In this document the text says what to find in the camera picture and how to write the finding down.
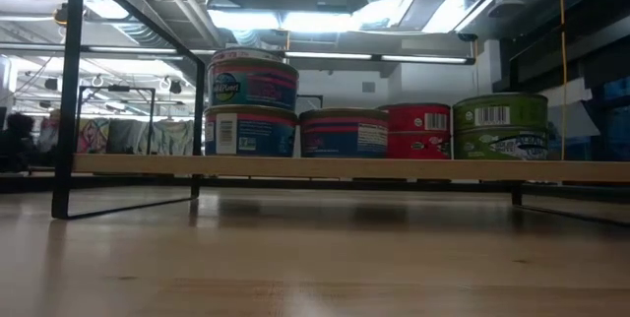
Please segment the gold top seafood can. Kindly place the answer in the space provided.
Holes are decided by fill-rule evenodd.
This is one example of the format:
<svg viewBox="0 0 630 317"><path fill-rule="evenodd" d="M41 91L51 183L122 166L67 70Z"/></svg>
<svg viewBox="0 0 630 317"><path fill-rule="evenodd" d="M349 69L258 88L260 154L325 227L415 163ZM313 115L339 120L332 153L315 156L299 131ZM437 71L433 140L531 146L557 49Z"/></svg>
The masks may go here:
<svg viewBox="0 0 630 317"><path fill-rule="evenodd" d="M293 156L295 113L263 105L217 105L205 113L206 156Z"/></svg>

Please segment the red label seafood can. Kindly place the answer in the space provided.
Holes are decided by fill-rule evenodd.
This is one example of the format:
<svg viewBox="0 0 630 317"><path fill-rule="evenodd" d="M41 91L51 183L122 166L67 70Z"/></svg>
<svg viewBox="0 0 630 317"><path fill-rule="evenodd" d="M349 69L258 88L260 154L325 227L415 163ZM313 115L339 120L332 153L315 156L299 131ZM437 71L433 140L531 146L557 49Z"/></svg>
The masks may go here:
<svg viewBox="0 0 630 317"><path fill-rule="evenodd" d="M389 114L391 132L447 132L451 107L442 103L397 103L379 107Z"/></svg>
<svg viewBox="0 0 630 317"><path fill-rule="evenodd" d="M388 159L450 159L451 136L448 132L390 132Z"/></svg>

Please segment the silver top seafood can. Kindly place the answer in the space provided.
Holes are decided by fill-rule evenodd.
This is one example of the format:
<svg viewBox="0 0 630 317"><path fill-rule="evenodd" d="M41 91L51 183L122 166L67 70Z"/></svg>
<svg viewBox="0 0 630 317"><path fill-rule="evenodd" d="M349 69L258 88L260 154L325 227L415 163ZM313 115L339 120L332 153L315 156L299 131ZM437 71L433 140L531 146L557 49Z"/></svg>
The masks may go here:
<svg viewBox="0 0 630 317"><path fill-rule="evenodd" d="M544 95L503 93L471 97L453 105L453 130L507 126L544 128L547 110L548 99Z"/></svg>

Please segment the wooden shelf board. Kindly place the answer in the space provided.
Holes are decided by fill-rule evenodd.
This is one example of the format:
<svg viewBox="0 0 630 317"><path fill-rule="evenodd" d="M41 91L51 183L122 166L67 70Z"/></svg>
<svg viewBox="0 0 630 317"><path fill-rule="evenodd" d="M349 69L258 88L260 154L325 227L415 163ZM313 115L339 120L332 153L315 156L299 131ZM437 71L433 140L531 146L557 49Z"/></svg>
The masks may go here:
<svg viewBox="0 0 630 317"><path fill-rule="evenodd" d="M223 176L630 182L630 162L256 158L77 154L76 172Z"/></svg>

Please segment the long tube lamp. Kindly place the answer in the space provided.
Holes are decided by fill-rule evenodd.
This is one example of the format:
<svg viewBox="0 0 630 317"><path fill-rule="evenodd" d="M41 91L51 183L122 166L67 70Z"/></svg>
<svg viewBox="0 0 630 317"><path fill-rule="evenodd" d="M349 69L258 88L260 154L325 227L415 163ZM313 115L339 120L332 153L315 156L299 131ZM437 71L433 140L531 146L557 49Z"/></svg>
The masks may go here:
<svg viewBox="0 0 630 317"><path fill-rule="evenodd" d="M417 55L382 55L381 61L398 63L428 63L428 64L467 64L468 58L417 56Z"/></svg>
<svg viewBox="0 0 630 317"><path fill-rule="evenodd" d="M314 52L314 51L285 51L285 58L300 59L339 59L339 60L371 60L371 54Z"/></svg>
<svg viewBox="0 0 630 317"><path fill-rule="evenodd" d="M0 42L0 50L61 52L65 50L65 46L63 44ZM88 52L88 53L102 53L102 54L118 53L118 54L160 55L160 56L184 55L182 51L177 51L174 48L145 48L145 47L129 47L129 46L81 45L80 51Z"/></svg>

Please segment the bright light panel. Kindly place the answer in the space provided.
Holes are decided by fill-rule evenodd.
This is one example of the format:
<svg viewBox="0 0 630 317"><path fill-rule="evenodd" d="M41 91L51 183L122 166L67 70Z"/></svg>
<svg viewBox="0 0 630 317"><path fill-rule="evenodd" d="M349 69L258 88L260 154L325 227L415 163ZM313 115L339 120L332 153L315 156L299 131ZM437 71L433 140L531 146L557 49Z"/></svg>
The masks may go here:
<svg viewBox="0 0 630 317"><path fill-rule="evenodd" d="M289 32L392 33L412 0L376 0L352 13L254 11L242 8L209 9L213 23L237 32L283 30Z"/></svg>

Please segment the patterned cloth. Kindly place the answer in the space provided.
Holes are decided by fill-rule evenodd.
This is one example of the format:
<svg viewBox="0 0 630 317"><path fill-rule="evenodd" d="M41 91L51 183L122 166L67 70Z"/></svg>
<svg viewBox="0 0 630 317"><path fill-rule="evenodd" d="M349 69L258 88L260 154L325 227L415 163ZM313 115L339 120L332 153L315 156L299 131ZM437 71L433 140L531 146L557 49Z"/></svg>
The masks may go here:
<svg viewBox="0 0 630 317"><path fill-rule="evenodd" d="M76 125L76 153L191 156L194 121L148 121L81 117Z"/></svg>

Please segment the person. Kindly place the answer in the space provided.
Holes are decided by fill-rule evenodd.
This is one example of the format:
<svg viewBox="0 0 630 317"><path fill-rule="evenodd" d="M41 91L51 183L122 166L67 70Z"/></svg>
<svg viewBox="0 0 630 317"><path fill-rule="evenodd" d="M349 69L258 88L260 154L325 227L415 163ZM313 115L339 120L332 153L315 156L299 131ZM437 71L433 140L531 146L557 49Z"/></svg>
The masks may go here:
<svg viewBox="0 0 630 317"><path fill-rule="evenodd" d="M12 113L7 128L0 131L0 172L21 172L29 168L36 153L32 138L34 120L23 113Z"/></svg>

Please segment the black gantry frame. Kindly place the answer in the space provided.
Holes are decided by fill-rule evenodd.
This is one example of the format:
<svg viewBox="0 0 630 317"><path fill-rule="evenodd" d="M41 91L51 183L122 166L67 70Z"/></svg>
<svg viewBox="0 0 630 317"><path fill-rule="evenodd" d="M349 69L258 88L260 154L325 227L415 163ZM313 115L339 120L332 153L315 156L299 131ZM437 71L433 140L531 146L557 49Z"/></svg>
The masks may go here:
<svg viewBox="0 0 630 317"><path fill-rule="evenodd" d="M306 111L323 107L323 97L321 95L298 95L296 98L296 109Z"/></svg>
<svg viewBox="0 0 630 317"><path fill-rule="evenodd" d="M107 87L105 86L79 86L77 112L76 112L76 120L75 120L75 145L76 147L78 147L79 125L81 122L82 107L84 104L83 95L84 95L84 91L86 90L94 90L92 95L96 95L101 90L107 90L111 93L130 93L131 91L150 93L151 100L150 100L146 155L148 156L152 154L152 136L154 133L153 125L154 125L154 115L155 115L155 106L156 106L156 90L154 88L139 88L139 87L121 86L121 85L112 85L112 86L107 86Z"/></svg>

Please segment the black table frame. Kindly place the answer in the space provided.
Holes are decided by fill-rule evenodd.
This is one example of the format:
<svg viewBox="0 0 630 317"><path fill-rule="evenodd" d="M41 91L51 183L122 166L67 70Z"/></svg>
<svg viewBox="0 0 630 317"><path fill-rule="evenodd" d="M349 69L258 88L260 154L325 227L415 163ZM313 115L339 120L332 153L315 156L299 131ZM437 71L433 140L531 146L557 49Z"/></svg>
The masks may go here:
<svg viewBox="0 0 630 317"><path fill-rule="evenodd" d="M72 179L73 189L88 189L113 186L175 186L188 187L189 178L172 176L76 176ZM44 192L53 189L52 176L0 175L0 193ZM484 183L409 183L402 180L359 180L359 181L315 181L289 179L219 179L203 178L203 187L213 188L269 188L304 190L363 190L363 191L410 191L410 192L470 192L510 193L513 185L507 182ZM572 200L604 202L630 205L630 187L603 186L551 186L524 184L524 195L557 197Z"/></svg>

